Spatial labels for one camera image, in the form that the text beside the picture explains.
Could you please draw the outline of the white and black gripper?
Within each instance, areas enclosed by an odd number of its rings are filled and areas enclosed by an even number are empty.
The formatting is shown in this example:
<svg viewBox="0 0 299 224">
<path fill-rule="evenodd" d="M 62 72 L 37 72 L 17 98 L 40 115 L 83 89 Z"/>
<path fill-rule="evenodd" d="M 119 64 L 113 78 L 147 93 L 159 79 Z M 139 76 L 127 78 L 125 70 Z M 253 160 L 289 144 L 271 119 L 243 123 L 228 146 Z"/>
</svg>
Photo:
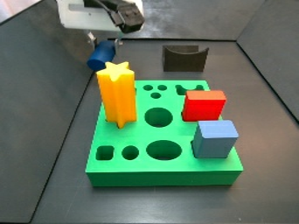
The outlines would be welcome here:
<svg viewBox="0 0 299 224">
<path fill-rule="evenodd" d="M 124 33 L 137 32 L 144 25 L 141 0 L 56 0 L 60 23 L 65 28 L 116 32 L 115 47 Z M 88 32 L 88 42 L 96 48 L 97 39 Z"/>
</svg>

